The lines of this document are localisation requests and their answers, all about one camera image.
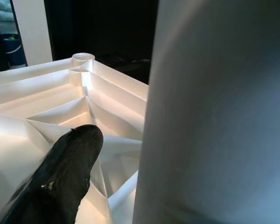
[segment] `white ribbed plastic part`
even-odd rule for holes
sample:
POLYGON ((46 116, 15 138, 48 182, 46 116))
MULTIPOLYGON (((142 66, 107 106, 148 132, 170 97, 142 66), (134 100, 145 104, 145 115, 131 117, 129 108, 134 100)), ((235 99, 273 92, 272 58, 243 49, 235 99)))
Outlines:
POLYGON ((131 223, 147 92, 87 53, 0 72, 0 209, 61 135, 95 124, 104 145, 76 223, 131 223))

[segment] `gray cylinder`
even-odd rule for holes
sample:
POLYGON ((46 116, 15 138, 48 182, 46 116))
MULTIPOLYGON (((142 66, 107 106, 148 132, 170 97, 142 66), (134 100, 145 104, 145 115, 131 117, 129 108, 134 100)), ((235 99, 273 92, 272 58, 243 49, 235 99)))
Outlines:
POLYGON ((160 0, 133 224, 280 224, 280 0, 160 0))

